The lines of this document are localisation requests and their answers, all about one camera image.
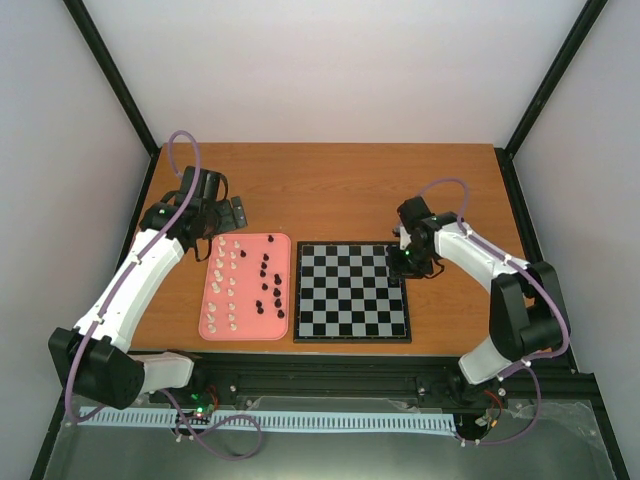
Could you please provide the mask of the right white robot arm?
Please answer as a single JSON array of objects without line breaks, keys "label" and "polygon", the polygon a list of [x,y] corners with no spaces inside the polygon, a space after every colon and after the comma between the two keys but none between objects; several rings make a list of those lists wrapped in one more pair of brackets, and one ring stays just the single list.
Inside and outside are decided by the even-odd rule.
[{"label": "right white robot arm", "polygon": [[389,249],[392,276],[430,279],[449,261],[489,295],[486,339],[462,355],[446,376],[444,390],[453,402],[467,406],[482,389],[534,360],[566,352],[570,326],[558,276],[549,263],[511,256],[459,215],[433,213],[421,197],[404,201],[397,214],[398,241]]}]

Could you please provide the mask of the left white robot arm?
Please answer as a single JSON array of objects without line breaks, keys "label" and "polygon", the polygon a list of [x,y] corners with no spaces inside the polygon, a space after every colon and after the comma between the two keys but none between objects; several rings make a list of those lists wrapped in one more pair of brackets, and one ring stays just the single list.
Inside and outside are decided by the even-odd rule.
[{"label": "left white robot arm", "polygon": [[170,271],[201,241],[246,227],[239,197],[215,171],[185,169],[178,189],[147,209],[130,252],[105,291],[71,329],[56,329],[48,348],[64,388],[100,405],[125,409],[142,394],[173,389],[186,402],[201,400],[208,378],[185,353],[134,356],[139,322]]}]

